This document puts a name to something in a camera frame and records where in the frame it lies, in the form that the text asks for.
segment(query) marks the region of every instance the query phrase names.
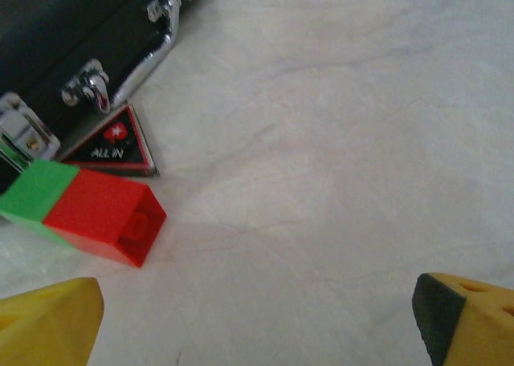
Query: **green plastic block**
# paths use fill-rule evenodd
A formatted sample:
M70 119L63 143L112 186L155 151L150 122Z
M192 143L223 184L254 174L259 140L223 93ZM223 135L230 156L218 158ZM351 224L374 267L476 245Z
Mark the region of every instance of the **green plastic block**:
M37 234L62 241L43 220L78 172L70 165L34 161L0 197L0 215Z

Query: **chrome handle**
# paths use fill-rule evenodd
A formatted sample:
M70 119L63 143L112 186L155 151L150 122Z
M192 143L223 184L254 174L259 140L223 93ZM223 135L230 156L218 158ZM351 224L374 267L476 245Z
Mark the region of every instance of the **chrome handle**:
M113 107L128 100L150 72L171 51L177 39L181 5L182 0L153 0L148 4L146 11L150 22L165 20L162 44L155 51L147 54L123 82L111 99Z

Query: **all in label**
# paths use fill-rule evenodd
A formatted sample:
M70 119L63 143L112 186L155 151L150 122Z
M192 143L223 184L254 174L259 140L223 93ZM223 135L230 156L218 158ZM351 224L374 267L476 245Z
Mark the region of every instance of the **all in label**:
M107 118L61 161L124 176L158 176L145 135L131 104Z

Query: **plastic brick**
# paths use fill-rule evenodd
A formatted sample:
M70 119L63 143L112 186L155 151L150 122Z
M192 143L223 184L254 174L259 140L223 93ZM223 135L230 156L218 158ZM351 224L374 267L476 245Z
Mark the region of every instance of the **plastic brick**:
M422 274L414 317L435 366L511 365L514 291L452 274Z
M42 224L79 169L54 161L34 161L0 197L0 214L13 223L61 239Z
M0 300L0 364L86 366L103 314L94 278Z
M147 185L83 169L43 223L80 250L141 266L165 219Z

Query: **black briefcase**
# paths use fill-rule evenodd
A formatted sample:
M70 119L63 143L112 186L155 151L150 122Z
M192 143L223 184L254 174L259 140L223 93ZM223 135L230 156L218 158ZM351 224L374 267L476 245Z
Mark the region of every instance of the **black briefcase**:
M0 0L0 190L124 103L192 1Z

